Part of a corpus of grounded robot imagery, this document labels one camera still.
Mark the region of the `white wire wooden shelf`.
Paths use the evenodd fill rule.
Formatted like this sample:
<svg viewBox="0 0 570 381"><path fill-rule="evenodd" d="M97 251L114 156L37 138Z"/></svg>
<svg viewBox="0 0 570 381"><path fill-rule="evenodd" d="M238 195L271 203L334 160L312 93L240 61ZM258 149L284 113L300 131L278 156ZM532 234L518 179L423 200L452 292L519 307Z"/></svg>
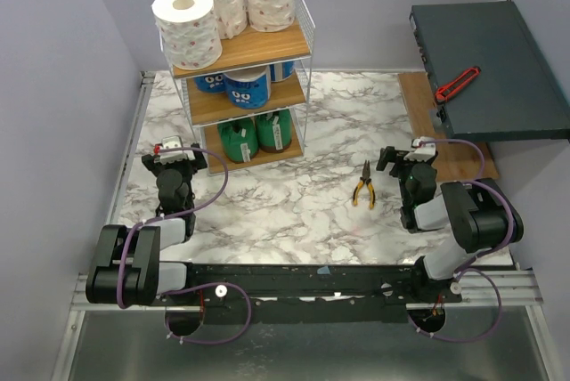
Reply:
<svg viewBox="0 0 570 381"><path fill-rule="evenodd" d="M195 137L214 152L210 174L303 156L315 23L305 0L278 32L247 27L204 69L169 73Z"/></svg>

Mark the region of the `blue cartoon-face paper roll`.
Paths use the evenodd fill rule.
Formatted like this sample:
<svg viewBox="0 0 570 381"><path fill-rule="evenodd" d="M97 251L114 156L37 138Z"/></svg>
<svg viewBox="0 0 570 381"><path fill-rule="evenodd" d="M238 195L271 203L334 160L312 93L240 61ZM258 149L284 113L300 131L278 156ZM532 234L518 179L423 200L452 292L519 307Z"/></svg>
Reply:
<svg viewBox="0 0 570 381"><path fill-rule="evenodd" d="M225 92L224 75L222 73L195 77L193 82L197 89L204 93Z"/></svg>

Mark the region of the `brown paper roll green base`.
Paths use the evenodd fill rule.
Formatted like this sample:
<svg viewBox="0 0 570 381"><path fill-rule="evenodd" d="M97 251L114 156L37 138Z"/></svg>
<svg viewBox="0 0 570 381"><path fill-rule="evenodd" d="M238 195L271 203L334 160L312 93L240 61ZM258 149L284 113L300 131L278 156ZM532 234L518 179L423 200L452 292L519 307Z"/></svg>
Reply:
<svg viewBox="0 0 570 381"><path fill-rule="evenodd" d="M257 115L255 127L259 148L264 152L283 152L292 142L293 125L288 109Z"/></svg>

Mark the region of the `blue-bottom paper roll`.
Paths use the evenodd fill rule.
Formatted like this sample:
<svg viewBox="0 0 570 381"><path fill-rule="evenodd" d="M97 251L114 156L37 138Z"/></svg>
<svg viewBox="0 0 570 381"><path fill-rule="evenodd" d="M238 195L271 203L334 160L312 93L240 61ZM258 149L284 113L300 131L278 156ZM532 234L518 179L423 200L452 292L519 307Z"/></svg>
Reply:
<svg viewBox="0 0 570 381"><path fill-rule="evenodd" d="M223 75L228 99L238 108L262 108L271 98L268 66L228 71Z"/></svg>

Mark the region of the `plain white bottom paper roll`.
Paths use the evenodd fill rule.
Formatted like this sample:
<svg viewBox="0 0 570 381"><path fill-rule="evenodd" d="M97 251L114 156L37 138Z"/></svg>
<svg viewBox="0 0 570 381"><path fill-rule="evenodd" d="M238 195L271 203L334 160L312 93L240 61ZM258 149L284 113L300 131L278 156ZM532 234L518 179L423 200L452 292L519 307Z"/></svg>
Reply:
<svg viewBox="0 0 570 381"><path fill-rule="evenodd" d="M214 0L155 0L151 9L170 65L198 70L219 59Z"/></svg>

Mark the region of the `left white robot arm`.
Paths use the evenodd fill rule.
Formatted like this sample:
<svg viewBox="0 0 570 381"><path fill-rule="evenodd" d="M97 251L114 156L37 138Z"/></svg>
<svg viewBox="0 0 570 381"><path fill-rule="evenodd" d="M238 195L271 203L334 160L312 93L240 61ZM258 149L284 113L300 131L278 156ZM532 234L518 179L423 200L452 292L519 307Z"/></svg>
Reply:
<svg viewBox="0 0 570 381"><path fill-rule="evenodd" d="M197 283L181 263L161 263L160 250L189 240L196 215L192 177L207 167L197 143L181 150L177 139L157 144L142 156L143 166L156 179L155 223L141 227L107 224L102 227L87 276L85 296L91 304L150 305L164 291L176 304L190 304Z"/></svg>

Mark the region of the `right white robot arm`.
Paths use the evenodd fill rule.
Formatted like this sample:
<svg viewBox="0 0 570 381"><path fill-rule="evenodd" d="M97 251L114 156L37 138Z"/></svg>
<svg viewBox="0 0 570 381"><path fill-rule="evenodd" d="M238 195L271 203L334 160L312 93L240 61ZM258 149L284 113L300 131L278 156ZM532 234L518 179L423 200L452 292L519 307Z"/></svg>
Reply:
<svg viewBox="0 0 570 381"><path fill-rule="evenodd" d="M455 276L478 258L490 255L524 234L520 214L491 178L436 183L433 144L418 141L411 150L387 146L380 150L376 169L391 166L398 180L400 219L410 233L438 231L449 226L450 238L420 257L411 269L410 292L422 303L451 287Z"/></svg>

